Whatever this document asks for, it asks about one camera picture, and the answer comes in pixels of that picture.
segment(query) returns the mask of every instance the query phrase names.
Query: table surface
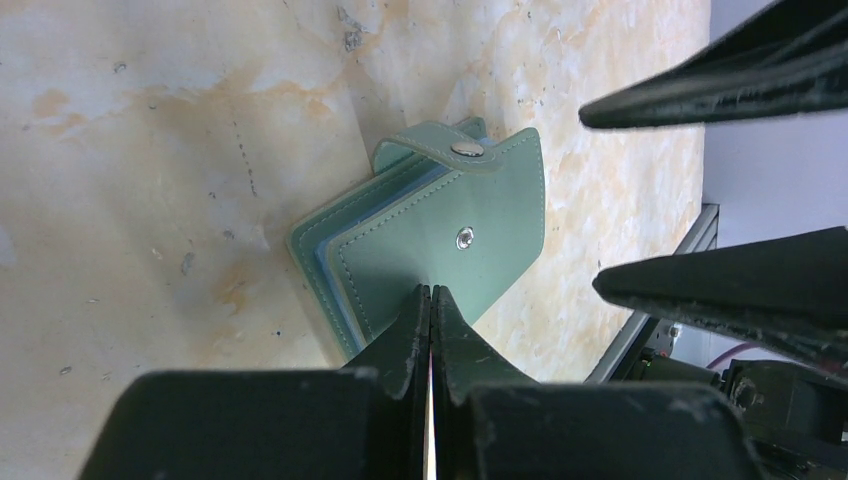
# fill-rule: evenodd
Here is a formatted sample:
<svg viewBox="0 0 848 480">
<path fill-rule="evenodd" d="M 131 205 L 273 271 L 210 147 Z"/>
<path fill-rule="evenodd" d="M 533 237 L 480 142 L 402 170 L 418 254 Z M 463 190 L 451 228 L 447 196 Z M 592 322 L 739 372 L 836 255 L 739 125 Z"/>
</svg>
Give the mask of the table surface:
<svg viewBox="0 0 848 480">
<path fill-rule="evenodd" d="M 705 45 L 709 7 L 3 2 L 0 477 L 72 477 L 149 370 L 340 365 L 285 236 L 428 119 L 539 130 L 544 252 L 475 328 L 581 380 L 628 315 L 591 280 L 674 249 L 703 131 L 591 132 L 577 109 Z"/>
</svg>

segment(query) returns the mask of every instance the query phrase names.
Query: white wall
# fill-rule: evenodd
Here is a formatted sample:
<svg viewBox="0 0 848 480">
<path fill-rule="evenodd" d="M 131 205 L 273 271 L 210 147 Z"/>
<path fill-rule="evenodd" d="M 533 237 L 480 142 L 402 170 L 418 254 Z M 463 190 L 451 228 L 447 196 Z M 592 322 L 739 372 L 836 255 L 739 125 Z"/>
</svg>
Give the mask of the white wall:
<svg viewBox="0 0 848 480">
<path fill-rule="evenodd" d="M 711 41 L 769 3 L 713 0 Z M 719 247 L 848 224 L 848 112 L 707 127 L 704 201 L 721 204 Z M 674 357 L 706 365 L 737 343 L 684 328 Z"/>
</svg>

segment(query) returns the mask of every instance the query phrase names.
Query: metal snap button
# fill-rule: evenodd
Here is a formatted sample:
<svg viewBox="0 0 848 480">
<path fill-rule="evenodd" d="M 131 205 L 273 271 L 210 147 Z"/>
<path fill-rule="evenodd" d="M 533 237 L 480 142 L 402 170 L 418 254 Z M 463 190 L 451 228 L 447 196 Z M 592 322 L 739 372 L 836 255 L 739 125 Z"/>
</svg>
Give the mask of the metal snap button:
<svg viewBox="0 0 848 480">
<path fill-rule="evenodd" d="M 480 157 L 485 152 L 482 145 L 474 142 L 456 142 L 451 145 L 451 150 L 464 157 Z"/>
<path fill-rule="evenodd" d="M 474 230 L 471 227 L 463 227 L 456 235 L 456 248 L 465 250 L 474 241 Z"/>
</svg>

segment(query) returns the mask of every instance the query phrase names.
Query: wallet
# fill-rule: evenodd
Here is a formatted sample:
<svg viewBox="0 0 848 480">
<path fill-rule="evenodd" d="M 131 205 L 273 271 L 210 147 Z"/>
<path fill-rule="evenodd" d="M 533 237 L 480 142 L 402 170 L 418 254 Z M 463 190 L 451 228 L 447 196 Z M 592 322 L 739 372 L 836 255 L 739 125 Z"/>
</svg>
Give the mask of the wallet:
<svg viewBox="0 0 848 480">
<path fill-rule="evenodd" d="M 293 228 L 288 246 L 348 358 L 419 284 L 450 288 L 473 323 L 530 267 L 545 237 L 539 134 L 501 143 L 481 118 L 383 139 L 374 178 Z"/>
</svg>

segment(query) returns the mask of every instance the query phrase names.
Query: purple cable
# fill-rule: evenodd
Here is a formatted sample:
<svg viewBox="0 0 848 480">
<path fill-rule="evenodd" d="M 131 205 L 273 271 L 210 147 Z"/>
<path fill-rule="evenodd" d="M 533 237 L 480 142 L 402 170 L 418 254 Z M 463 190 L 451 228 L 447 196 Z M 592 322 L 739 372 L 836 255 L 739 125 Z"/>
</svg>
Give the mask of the purple cable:
<svg viewBox="0 0 848 480">
<path fill-rule="evenodd" d="M 736 355 L 739 355 L 742 352 L 745 352 L 745 351 L 748 351 L 748 350 L 751 350 L 751 349 L 754 349 L 754 348 L 757 348 L 757 346 L 754 345 L 753 343 L 747 343 L 747 342 L 746 343 L 740 343 L 739 345 L 736 345 L 735 347 L 729 349 L 728 351 L 726 351 L 726 352 L 722 353 L 721 355 L 719 355 L 718 357 L 716 357 L 715 360 L 713 360 L 712 362 L 710 362 L 707 365 L 707 370 L 712 370 L 713 368 L 721 365 L 721 362 L 723 362 L 727 359 L 730 359 L 732 357 L 735 357 Z"/>
</svg>

